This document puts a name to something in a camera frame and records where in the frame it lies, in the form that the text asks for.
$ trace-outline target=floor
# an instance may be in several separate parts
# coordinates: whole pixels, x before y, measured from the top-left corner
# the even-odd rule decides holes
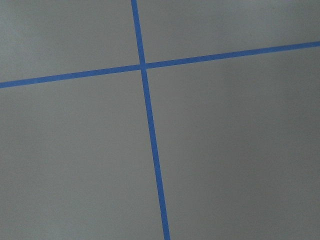
[[[1,1],[0,239],[320,239],[319,12]]]

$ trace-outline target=blue grid line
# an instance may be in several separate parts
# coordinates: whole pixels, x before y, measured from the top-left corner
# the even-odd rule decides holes
[[[154,117],[152,112],[146,59],[145,59],[145,52],[144,52],[144,46],[143,46],[142,34],[141,34],[141,28],[140,28],[137,0],[131,0],[131,6],[132,6],[132,13],[133,13],[136,44],[138,48],[139,61],[140,61],[140,67],[141,67],[142,86],[143,86],[143,93],[144,93],[146,116],[147,116],[148,127],[149,127],[155,181],[156,181],[156,187],[157,187],[158,199],[159,199],[159,205],[160,205],[162,231],[163,231],[164,240],[170,240],[165,192],[164,192],[164,186],[163,186],[162,175],[161,175],[156,130],[155,130]]]
[[[169,66],[182,65],[182,64],[200,63],[200,62],[206,62],[206,61],[238,58],[238,57],[244,57],[244,56],[269,54],[269,53],[308,49],[308,48],[315,48],[315,47],[320,47],[320,41],[304,42],[299,44],[291,44],[291,45],[283,45],[283,46],[273,46],[273,47],[258,48],[258,49],[243,50],[243,51],[226,52],[226,53],[211,54],[211,55],[204,55],[204,56],[187,57],[187,58],[150,62],[150,63],[146,63],[144,56],[143,56],[143,62],[141,62],[141,59],[139,56],[139,60],[141,64],[0,82],[0,89],[29,85],[29,84],[39,84],[39,83],[46,83],[46,82],[53,82],[53,81],[60,81],[60,80],[77,79],[77,78],[92,77],[92,76],[98,76],[98,75],[137,71],[137,70],[141,70],[140,66],[142,65],[142,63],[145,65],[146,69],[154,69],[154,68],[162,68],[162,67],[169,67]]]

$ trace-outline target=horizontal blue line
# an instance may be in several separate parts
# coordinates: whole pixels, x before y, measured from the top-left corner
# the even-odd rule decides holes
[[[320,47],[320,41],[292,44],[292,45],[285,45],[285,46],[258,48],[258,49],[252,49],[252,50],[244,50],[244,51],[234,51],[234,52],[212,54],[212,55],[206,55],[206,56],[195,56],[195,57],[188,57],[188,58],[181,58],[181,59],[167,60],[167,61],[151,62],[146,64],[146,68],[154,69],[154,68],[162,68],[162,67],[168,67],[168,66],[174,66],[174,65],[192,64],[192,63],[199,63],[199,62],[206,62],[206,61],[213,61],[213,60],[220,60],[220,59],[230,59],[230,58],[237,58],[237,57],[243,57],[243,56],[268,54],[268,53],[297,50],[297,49],[307,49],[307,48],[314,48],[314,47]]]
[[[42,77],[28,78],[28,79],[15,80],[15,81],[6,81],[6,82],[0,82],[0,89],[22,86],[22,85],[29,85],[29,84],[39,84],[39,83],[54,82],[54,81],[60,81],[60,80],[85,78],[85,77],[92,77],[92,76],[98,76],[98,75],[123,73],[123,72],[129,72],[129,71],[136,71],[140,69],[141,69],[140,65],[137,64],[137,65],[118,66],[118,67],[111,67],[111,68],[98,69],[98,70],[66,73],[66,74],[53,75],[53,76],[42,76]]]

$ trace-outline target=blue line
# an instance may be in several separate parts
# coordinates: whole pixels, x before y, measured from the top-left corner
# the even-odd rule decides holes
[[[144,93],[146,116],[147,116],[148,126],[149,126],[149,135],[150,135],[150,142],[151,142],[156,187],[158,191],[158,198],[159,198],[159,205],[160,205],[162,230],[163,230],[164,240],[170,240],[166,200],[165,200],[165,193],[164,193],[164,187],[163,187],[162,176],[161,176],[161,168],[160,168],[158,146],[157,146],[157,139],[156,139],[156,130],[155,130],[154,117],[152,112],[146,60],[145,60],[144,46],[142,42],[142,34],[141,34],[141,28],[140,28],[137,0],[131,0],[131,5],[132,5],[136,43],[137,43],[140,66],[141,66],[142,86],[143,86],[143,93]]]
[[[0,89],[16,87],[21,85],[39,84],[39,83],[54,82],[54,81],[60,81],[60,80],[92,77],[92,76],[98,76],[98,75],[123,73],[128,71],[136,71],[140,69],[141,69],[140,65],[129,65],[129,66],[119,66],[119,67],[112,67],[112,68],[105,68],[105,69],[98,69],[98,70],[66,73],[66,74],[53,75],[53,76],[42,76],[42,77],[16,80],[16,81],[7,81],[7,82],[0,82]]]
[[[167,60],[167,61],[151,62],[146,64],[146,68],[154,69],[154,68],[162,68],[162,67],[181,65],[181,64],[199,63],[199,62],[206,62],[206,61],[213,61],[213,60],[220,60],[220,59],[237,58],[237,57],[243,57],[243,56],[268,54],[268,53],[297,50],[297,49],[307,49],[307,48],[314,48],[314,47],[320,47],[320,41],[292,44],[292,45],[285,45],[285,46],[266,47],[266,48],[244,50],[244,51],[234,51],[234,52],[212,54],[212,55],[206,55],[206,56],[195,56],[195,57],[188,57],[188,58],[181,58],[181,59]]]

